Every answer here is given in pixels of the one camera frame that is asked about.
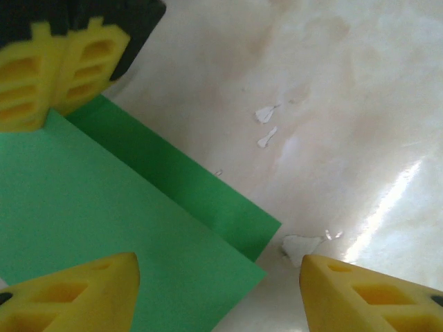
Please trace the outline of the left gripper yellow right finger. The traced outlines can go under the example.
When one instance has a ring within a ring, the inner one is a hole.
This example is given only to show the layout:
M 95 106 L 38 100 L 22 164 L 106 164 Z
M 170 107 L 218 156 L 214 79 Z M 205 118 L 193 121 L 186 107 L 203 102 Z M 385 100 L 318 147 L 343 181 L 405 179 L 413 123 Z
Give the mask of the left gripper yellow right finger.
M 442 292 L 320 255 L 302 258 L 310 331 L 442 332 Z

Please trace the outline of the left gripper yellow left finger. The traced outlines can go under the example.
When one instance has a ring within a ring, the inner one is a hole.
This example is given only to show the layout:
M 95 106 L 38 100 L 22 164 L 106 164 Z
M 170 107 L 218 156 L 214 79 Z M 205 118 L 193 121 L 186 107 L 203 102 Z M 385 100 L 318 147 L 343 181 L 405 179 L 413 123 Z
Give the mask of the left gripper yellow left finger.
M 138 259 L 123 252 L 1 290 L 2 331 L 129 331 Z

